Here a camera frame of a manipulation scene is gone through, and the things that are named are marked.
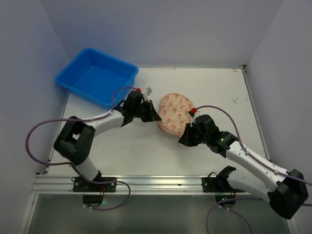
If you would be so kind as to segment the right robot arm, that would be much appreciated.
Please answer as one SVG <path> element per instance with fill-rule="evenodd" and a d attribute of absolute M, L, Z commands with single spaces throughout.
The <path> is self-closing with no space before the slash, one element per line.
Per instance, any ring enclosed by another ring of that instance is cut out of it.
<path fill-rule="evenodd" d="M 179 143 L 187 147 L 205 144 L 213 153 L 242 166 L 247 173 L 231 166 L 224 168 L 217 175 L 219 187 L 250 193 L 268 202 L 285 219 L 292 219 L 309 197 L 301 172 L 288 171 L 257 155 L 235 135 L 220 131 L 209 115 L 191 114 Z"/>

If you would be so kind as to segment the floral pink laundry bag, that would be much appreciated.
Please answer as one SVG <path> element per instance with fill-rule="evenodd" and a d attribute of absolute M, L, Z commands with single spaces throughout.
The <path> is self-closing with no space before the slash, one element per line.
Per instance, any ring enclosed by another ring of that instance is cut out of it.
<path fill-rule="evenodd" d="M 161 121 L 158 123 L 159 128 L 170 135 L 181 137 L 185 125 L 191 122 L 189 111 L 193 107 L 193 103 L 184 95 L 166 94 L 160 101 L 158 115 L 161 117 Z"/>

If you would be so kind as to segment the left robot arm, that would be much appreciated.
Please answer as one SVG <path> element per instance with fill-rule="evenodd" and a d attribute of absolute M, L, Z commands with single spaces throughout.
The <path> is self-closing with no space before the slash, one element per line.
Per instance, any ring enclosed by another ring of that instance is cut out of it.
<path fill-rule="evenodd" d="M 87 182 L 100 184 L 101 172 L 94 166 L 89 153 L 96 136 L 123 127 L 135 118 L 142 122 L 160 122 L 153 102 L 152 89 L 132 90 L 127 98 L 110 111 L 91 119 L 72 116 L 59 133 L 54 149 L 71 163 L 71 167 Z"/>

